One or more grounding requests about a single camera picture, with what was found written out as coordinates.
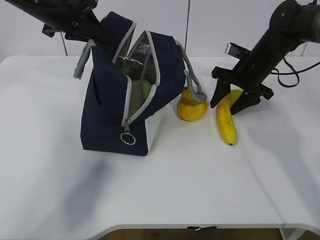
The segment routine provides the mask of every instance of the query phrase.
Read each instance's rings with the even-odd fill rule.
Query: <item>gray zipper trim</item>
[[[129,28],[128,32],[125,34],[124,38],[122,39],[118,49],[115,52],[114,58],[112,60],[113,64],[116,63],[117,58],[119,57],[120,51],[123,48],[123,46],[125,45],[126,41],[128,40],[128,38],[131,36],[131,34],[133,33],[133,31],[136,29],[137,23],[134,22],[131,27]]]
[[[150,48],[151,48],[151,53],[153,56],[153,61],[154,61],[154,65],[155,65],[155,72],[156,72],[156,82],[154,85],[152,85],[150,94],[148,96],[148,98],[146,99],[145,103],[142,105],[142,107],[129,119],[129,124],[131,124],[134,120],[136,120],[145,110],[146,108],[149,106],[149,104],[151,103],[151,101],[153,100],[156,91],[157,91],[157,87],[160,85],[160,80],[161,80],[161,76],[160,76],[160,68],[159,68],[159,62],[158,62],[158,58],[157,58],[157,54],[156,54],[156,49],[155,49],[155,45],[154,42],[152,40],[152,35],[149,31],[144,31],[144,33],[140,36],[139,41],[137,41],[137,44],[134,46],[134,48],[132,48],[132,50],[130,51],[129,57],[133,54],[134,49],[137,47],[137,45],[139,44],[139,42],[141,41],[141,39],[144,37],[144,34],[147,35],[148,39],[149,39],[149,43],[150,43]]]
[[[122,118],[122,124],[121,124],[122,127],[125,126],[125,122],[128,119],[131,88],[132,88],[131,78],[128,77],[127,75],[126,75],[126,78],[128,79],[128,84],[126,87],[126,94],[125,94],[124,111],[123,111],[123,118]]]

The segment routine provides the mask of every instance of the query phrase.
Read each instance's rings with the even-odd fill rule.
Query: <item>zipper pull ring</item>
[[[127,138],[128,138],[128,137],[131,137],[131,138],[132,138],[132,142],[126,141],[126,140],[124,139],[125,136],[127,136]],[[128,120],[128,119],[126,119],[126,120],[124,121],[124,133],[122,133],[122,134],[120,135],[120,139],[121,139],[121,141],[122,141],[124,144],[129,145],[129,146],[133,146],[133,145],[136,144],[136,137],[133,136],[133,135],[130,133],[130,127],[129,127],[129,120]]]

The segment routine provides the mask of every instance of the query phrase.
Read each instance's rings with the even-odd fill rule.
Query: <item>black cable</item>
[[[300,76],[298,74],[298,72],[295,70],[294,66],[292,66],[287,60],[286,58],[283,59],[284,63],[292,70],[292,74],[294,74],[296,76],[296,79],[298,80],[298,82],[296,84],[293,85],[286,85],[284,84],[281,80],[280,80],[280,72],[277,68],[275,68],[274,70],[277,71],[277,75],[278,75],[278,83],[284,87],[284,88],[294,88],[296,86],[298,86],[298,84],[300,83]]]
[[[296,72],[279,72],[279,73],[278,72],[271,72],[270,74],[271,75],[278,75],[278,76],[296,75],[296,73],[297,74],[302,74],[302,73],[304,73],[306,71],[309,71],[309,70],[311,70],[311,69],[313,69],[313,68],[315,68],[315,67],[317,67],[319,65],[320,65],[320,61],[317,62],[316,64],[314,64],[314,65],[312,65],[312,66],[310,66],[310,67],[308,67],[306,69],[300,70],[300,71],[296,71]]]

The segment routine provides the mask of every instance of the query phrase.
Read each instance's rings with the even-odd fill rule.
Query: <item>banana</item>
[[[237,141],[237,129],[230,108],[239,99],[242,90],[232,90],[216,107],[216,124],[223,141],[233,146]]]

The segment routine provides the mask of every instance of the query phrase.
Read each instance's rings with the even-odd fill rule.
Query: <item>gray bag handle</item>
[[[181,45],[180,42],[178,42],[178,41],[175,41],[175,42],[180,47],[181,52],[182,52],[182,56],[183,56],[183,60],[185,61],[185,64],[188,68],[188,71],[185,70],[184,73],[186,75],[186,84],[188,86],[190,94],[197,102],[200,102],[200,103],[206,102],[208,99],[208,96],[202,91],[202,87],[199,82],[199,79],[195,75],[194,69],[191,65],[191,62],[190,62],[186,52],[185,52],[184,47]],[[197,91],[195,91],[195,89],[194,89],[193,82],[196,85]]]
[[[83,51],[82,51],[82,54],[81,54],[81,57],[76,65],[76,68],[74,70],[74,74],[73,74],[73,77],[75,79],[81,79],[83,74],[84,74],[84,71],[85,71],[85,66],[86,66],[86,63],[88,62],[89,60],[89,57],[90,57],[90,53],[91,53],[91,47],[94,47],[96,44],[95,44],[95,41],[90,39],[87,44],[85,45]]]

